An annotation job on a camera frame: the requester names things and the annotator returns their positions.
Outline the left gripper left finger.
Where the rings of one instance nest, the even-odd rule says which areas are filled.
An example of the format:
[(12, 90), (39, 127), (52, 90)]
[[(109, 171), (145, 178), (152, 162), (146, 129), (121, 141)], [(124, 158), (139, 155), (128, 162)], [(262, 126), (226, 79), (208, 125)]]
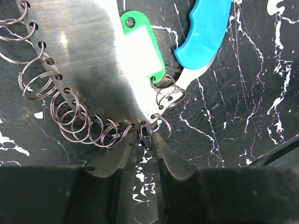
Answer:
[(130, 224), (137, 133), (90, 166), (0, 169), (3, 224)]

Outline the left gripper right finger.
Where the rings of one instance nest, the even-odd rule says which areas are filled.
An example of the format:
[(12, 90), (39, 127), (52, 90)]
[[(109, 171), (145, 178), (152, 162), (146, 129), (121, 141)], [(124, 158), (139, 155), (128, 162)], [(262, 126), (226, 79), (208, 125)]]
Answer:
[(296, 224), (299, 171), (295, 168), (199, 168), (155, 133), (160, 224)]

